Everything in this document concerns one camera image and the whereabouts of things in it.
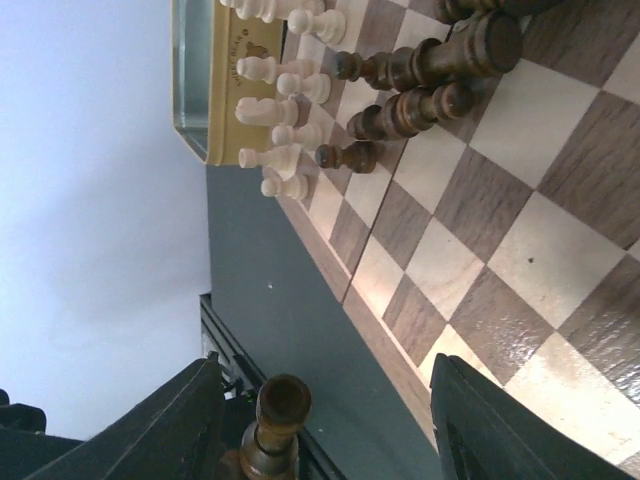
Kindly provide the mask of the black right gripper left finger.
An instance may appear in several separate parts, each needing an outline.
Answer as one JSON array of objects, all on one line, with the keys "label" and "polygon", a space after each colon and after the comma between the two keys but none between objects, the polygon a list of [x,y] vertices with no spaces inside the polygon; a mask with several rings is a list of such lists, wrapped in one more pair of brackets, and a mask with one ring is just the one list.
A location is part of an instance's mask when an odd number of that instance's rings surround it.
[{"label": "black right gripper left finger", "polygon": [[213,479],[224,408],[218,354],[192,362],[31,479]]}]

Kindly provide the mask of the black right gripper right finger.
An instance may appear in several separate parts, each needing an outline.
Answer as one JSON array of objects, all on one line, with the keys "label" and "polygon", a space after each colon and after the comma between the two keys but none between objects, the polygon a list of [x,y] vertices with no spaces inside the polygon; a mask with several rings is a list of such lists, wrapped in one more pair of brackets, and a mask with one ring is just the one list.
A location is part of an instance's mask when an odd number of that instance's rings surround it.
[{"label": "black right gripper right finger", "polygon": [[430,386],[446,479],[629,479],[462,358],[436,355]]}]

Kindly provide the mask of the dark rook chess piece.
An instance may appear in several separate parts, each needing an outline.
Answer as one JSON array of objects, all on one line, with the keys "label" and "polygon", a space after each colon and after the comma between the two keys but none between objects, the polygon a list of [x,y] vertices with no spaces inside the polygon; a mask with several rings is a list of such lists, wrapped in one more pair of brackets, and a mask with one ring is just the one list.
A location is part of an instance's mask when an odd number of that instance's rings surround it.
[{"label": "dark rook chess piece", "polygon": [[240,448],[218,461],[217,479],[296,479],[298,433],[311,410],[308,386],[299,378],[280,374],[260,388],[256,420],[245,430]]}]

